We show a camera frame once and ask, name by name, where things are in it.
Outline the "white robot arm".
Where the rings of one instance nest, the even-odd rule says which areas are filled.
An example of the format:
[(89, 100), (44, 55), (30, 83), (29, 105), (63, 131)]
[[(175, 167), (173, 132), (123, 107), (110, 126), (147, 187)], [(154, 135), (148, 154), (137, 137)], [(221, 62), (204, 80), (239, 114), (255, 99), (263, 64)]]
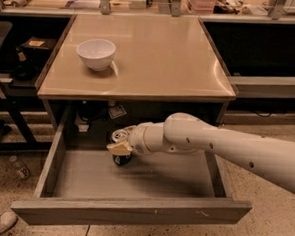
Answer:
[(112, 138), (113, 155), (204, 150), (295, 194), (295, 142), (221, 129), (187, 113), (122, 128)]

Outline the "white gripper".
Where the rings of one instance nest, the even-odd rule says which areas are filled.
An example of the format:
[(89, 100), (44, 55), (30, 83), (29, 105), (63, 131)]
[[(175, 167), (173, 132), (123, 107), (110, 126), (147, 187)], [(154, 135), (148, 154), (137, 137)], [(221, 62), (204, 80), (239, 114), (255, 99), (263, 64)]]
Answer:
[(147, 147), (144, 135), (147, 132), (147, 128), (151, 125), (151, 122), (142, 123), (140, 125), (131, 125), (125, 128), (129, 132), (128, 142), (120, 141), (107, 145), (107, 149), (112, 155), (128, 156), (131, 152), (138, 155), (148, 155), (151, 151)]

